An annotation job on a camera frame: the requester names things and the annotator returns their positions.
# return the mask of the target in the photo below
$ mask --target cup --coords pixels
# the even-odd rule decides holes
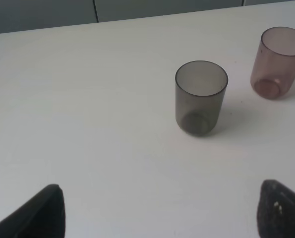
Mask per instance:
[[[276,99],[286,94],[295,79],[295,29],[270,28],[262,34],[251,86],[263,98]]]
[[[192,61],[176,73],[176,121],[185,132],[202,136],[219,117],[228,84],[227,73],[217,64]]]

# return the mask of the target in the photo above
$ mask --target cup rim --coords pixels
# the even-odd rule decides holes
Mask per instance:
[[[295,57],[295,55],[289,56],[289,55],[284,55],[284,54],[278,53],[278,52],[276,52],[276,51],[273,51],[273,50],[271,50],[270,48],[268,48],[268,47],[264,44],[264,42],[263,42],[263,36],[264,36],[264,34],[265,34],[267,31],[272,30],[272,29],[274,29],[274,28],[287,28],[287,29],[292,29],[292,30],[295,31],[294,28],[287,27],[287,26],[275,26],[275,27],[271,27],[271,28],[265,30],[265,31],[263,32],[263,34],[261,35],[261,42],[262,42],[262,44],[264,45],[264,47],[267,48],[268,50],[270,50],[271,52],[274,52],[274,53],[276,53],[277,55],[280,55],[280,56]]]
[[[218,66],[220,69],[222,69],[222,71],[224,72],[224,74],[225,74],[225,76],[226,76],[226,80],[227,80],[227,81],[226,81],[225,86],[224,86],[219,92],[214,93],[214,94],[210,94],[210,95],[205,95],[205,96],[202,96],[202,95],[195,95],[195,94],[189,93],[189,92],[187,92],[186,90],[184,90],[184,89],[179,85],[179,83],[177,82],[177,74],[178,74],[179,70],[180,70],[182,67],[184,67],[185,65],[187,65],[187,64],[189,64],[189,63],[193,63],[193,62],[208,62],[208,63],[212,63],[212,64]],[[218,64],[216,64],[216,63],[213,63],[213,62],[210,62],[210,61],[206,61],[206,60],[194,60],[194,61],[187,62],[187,63],[183,64],[181,67],[179,67],[179,69],[177,70],[176,75],[175,75],[175,81],[176,81],[176,85],[178,86],[178,88],[180,88],[180,89],[181,89],[182,91],[184,91],[185,93],[187,93],[187,94],[189,94],[189,95],[192,95],[192,96],[194,96],[194,97],[199,97],[199,98],[209,98],[209,97],[213,97],[213,96],[216,96],[216,95],[220,94],[221,92],[223,92],[223,91],[226,89],[226,87],[227,87],[227,85],[228,85],[228,82],[229,82],[229,77],[228,77],[227,72],[226,72],[226,71],[225,71],[220,65],[218,65]]]

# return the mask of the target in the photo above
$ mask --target table surface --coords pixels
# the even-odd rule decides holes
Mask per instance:
[[[66,237],[257,238],[264,179],[295,191],[295,83],[249,79],[260,36],[295,1],[0,34],[0,220],[58,183]],[[209,136],[175,121],[176,70],[229,75]]]

